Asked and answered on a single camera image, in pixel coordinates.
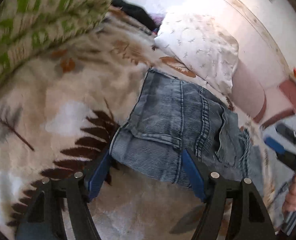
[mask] denim pocket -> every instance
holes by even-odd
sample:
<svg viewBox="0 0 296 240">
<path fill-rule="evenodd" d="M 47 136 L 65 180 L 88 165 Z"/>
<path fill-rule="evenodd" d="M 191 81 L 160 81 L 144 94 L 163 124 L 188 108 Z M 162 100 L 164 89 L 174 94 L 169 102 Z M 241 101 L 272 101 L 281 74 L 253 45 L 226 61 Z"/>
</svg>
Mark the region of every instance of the denim pocket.
<svg viewBox="0 0 296 240">
<path fill-rule="evenodd" d="M 239 142 L 239 128 L 236 124 L 238 124 L 238 116 L 236 114 L 226 114 L 224 110 L 221 115 L 222 118 L 222 127 L 219 131 L 219 149 L 215 152 L 218 160 L 228 167 L 235 168 L 240 155 L 240 144 Z"/>
<path fill-rule="evenodd" d="M 183 81 L 148 71 L 125 128 L 133 136 L 182 147 Z"/>
</svg>

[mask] bedsheet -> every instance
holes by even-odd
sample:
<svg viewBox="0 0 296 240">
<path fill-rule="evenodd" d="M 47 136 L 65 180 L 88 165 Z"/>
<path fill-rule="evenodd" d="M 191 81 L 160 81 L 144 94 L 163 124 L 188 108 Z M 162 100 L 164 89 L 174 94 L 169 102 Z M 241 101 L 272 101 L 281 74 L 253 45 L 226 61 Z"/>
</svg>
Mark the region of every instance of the bedsheet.
<svg viewBox="0 0 296 240">
<path fill-rule="evenodd" d="M 8 239 L 14 239 L 18 221 L 43 177 L 65 178 L 96 158 L 108 140 L 104 124 L 127 120 L 150 67 L 204 86 L 234 108 L 206 81 L 156 48 L 154 38 L 139 22 L 111 8 L 96 29 L 29 60 L 0 89 L 0 231 Z M 265 146 L 254 122 L 235 111 L 240 127 L 247 128 L 260 146 L 268 204 L 273 181 Z M 187 211 L 200 204 L 191 190 L 122 165 L 111 169 L 108 182 L 111 186 L 105 183 L 89 204 L 102 239 L 192 236 L 192 231 L 169 234 Z M 72 239 L 67 213 L 64 219 Z"/>
</svg>

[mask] jeans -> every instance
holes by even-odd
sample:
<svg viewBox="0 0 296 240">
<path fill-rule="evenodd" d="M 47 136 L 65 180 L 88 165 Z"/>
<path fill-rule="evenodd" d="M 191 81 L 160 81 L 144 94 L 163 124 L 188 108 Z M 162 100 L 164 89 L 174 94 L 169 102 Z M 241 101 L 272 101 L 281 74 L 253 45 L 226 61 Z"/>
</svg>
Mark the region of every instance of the jeans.
<svg viewBox="0 0 296 240">
<path fill-rule="evenodd" d="M 110 154 L 151 178 L 189 187 L 180 155 L 186 148 L 226 179 L 252 179 L 263 194 L 259 148 L 238 128 L 237 114 L 207 89 L 150 69 Z"/>
</svg>

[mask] white pillow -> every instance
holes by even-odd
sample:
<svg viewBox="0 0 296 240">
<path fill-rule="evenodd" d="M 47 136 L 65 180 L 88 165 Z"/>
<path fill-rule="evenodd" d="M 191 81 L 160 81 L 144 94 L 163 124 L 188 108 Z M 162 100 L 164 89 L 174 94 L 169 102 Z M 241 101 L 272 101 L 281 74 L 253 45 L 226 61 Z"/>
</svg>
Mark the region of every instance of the white pillow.
<svg viewBox="0 0 296 240">
<path fill-rule="evenodd" d="M 166 54 L 175 55 L 189 70 L 219 92 L 225 95 L 231 93 L 239 45 L 214 18 L 168 13 L 155 44 Z"/>
</svg>

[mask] blanket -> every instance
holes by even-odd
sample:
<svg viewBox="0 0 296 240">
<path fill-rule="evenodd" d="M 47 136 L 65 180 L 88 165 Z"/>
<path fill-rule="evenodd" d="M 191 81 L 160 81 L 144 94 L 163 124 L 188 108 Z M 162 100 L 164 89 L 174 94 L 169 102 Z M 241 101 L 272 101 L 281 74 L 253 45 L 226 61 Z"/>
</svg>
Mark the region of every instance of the blanket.
<svg viewBox="0 0 296 240">
<path fill-rule="evenodd" d="M 38 52 L 92 30 L 111 0 L 3 0 L 0 4 L 0 84 Z"/>
<path fill-rule="evenodd" d="M 18 68 L 0 88 L 0 230 L 12 240 L 38 183 L 62 179 L 96 158 L 109 124 L 123 124 L 139 96 L 146 71 L 155 67 L 225 96 L 154 45 L 155 35 L 111 8 L 87 34 L 46 50 Z M 240 126 L 260 141 L 252 121 Z M 266 157 L 262 150 L 263 166 Z M 265 174 L 265 203 L 272 180 Z M 111 169 L 89 209 L 102 239 L 189 239 L 169 231 L 198 206 L 189 189 L 149 179 L 127 167 Z M 64 214 L 68 239 L 72 230 Z"/>
</svg>

